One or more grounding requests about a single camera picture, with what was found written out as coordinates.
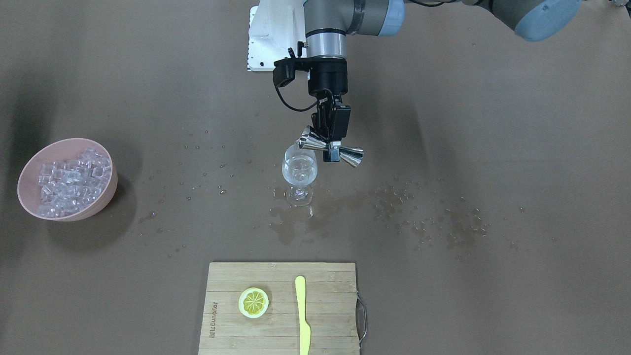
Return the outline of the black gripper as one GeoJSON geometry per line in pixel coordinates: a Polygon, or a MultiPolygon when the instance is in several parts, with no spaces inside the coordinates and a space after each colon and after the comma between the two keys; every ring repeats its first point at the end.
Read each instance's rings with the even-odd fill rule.
{"type": "Polygon", "coordinates": [[[340,162],[341,140],[347,136],[350,106],[341,103],[348,92],[347,61],[341,58],[308,58],[309,94],[317,99],[317,111],[311,114],[313,129],[327,144],[325,162],[340,162]]]}

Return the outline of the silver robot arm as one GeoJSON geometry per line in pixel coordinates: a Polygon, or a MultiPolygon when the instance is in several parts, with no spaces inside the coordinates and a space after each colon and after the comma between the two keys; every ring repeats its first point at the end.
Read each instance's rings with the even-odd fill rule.
{"type": "MultiPolygon", "coordinates": [[[[539,42],[556,34],[576,15],[579,0],[465,0],[464,6],[490,13],[516,36],[539,42]]],[[[349,36],[393,36],[403,26],[405,0],[305,0],[306,59],[309,94],[317,99],[313,126],[298,140],[314,149],[319,139],[325,162],[343,161],[356,167],[364,152],[344,146],[350,106],[346,42],[349,36]]]]}

